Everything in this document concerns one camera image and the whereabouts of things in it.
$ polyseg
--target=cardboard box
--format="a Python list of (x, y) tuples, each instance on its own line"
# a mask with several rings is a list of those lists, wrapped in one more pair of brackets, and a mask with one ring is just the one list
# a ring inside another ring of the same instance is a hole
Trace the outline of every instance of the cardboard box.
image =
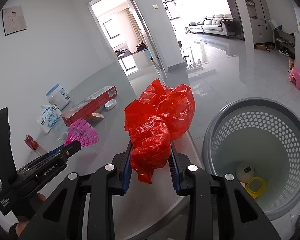
[(101, 106), (104, 106), (106, 102), (115, 98), (117, 95), (118, 92), (115, 86), (104, 87), (95, 92), (93, 95), (87, 97), (75, 108), (63, 114), (62, 119), (66, 126), (70, 127), (73, 122), (80, 118), (87, 119), (92, 113), (98, 110)]
[(258, 49), (258, 50), (267, 50), (267, 47), (263, 44), (256, 44), (256, 49)]

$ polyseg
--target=pink badminton shuttlecock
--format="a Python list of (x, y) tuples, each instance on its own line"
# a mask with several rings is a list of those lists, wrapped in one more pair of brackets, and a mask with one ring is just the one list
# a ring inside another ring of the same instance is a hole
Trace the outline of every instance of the pink badminton shuttlecock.
[(65, 145), (79, 141), (81, 147), (95, 144), (99, 141), (97, 131), (86, 120), (80, 118), (71, 124)]

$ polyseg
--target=glossy tile floor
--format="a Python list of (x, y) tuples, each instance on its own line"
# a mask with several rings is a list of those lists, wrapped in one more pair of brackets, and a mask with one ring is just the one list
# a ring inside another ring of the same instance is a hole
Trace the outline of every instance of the glossy tile floor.
[[(181, 42), (187, 67), (170, 67), (169, 72), (159, 70), (159, 74), (168, 86), (191, 86), (196, 110), (190, 133), (199, 152), (211, 119), (233, 101), (269, 98), (284, 104), (300, 118), (300, 90), (288, 82), (288, 57), (276, 50), (249, 49), (244, 41), (213, 34), (185, 34)], [(300, 202), (291, 212), (272, 221), (282, 240), (293, 235), (299, 214)]]

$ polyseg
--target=black handle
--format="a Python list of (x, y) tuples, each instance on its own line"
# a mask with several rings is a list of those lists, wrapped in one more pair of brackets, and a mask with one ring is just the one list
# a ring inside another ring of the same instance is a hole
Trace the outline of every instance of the black handle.
[(79, 184), (79, 175), (69, 174), (31, 218), (18, 240), (81, 239), (86, 194), (79, 192)]
[(223, 176), (224, 194), (219, 195), (219, 236), (233, 240), (281, 240), (256, 201), (231, 174)]
[(211, 240), (213, 237), (212, 204), (209, 176), (195, 165), (186, 168), (186, 175), (193, 179), (190, 195), (187, 240)]
[(108, 180), (117, 173), (113, 164), (99, 168), (91, 177), (87, 239), (114, 240), (112, 195)]

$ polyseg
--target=shoe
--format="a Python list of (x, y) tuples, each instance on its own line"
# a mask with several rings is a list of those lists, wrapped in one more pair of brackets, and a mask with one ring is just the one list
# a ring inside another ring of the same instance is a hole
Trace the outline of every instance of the shoe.
[(280, 50), (279, 50), (279, 52), (280, 52), (282, 55), (285, 55), (285, 56), (287, 55), (287, 54), (286, 54), (287, 51), (289, 51), (288, 48), (283, 47), (283, 46), (282, 46), (282, 47), (280, 48)]

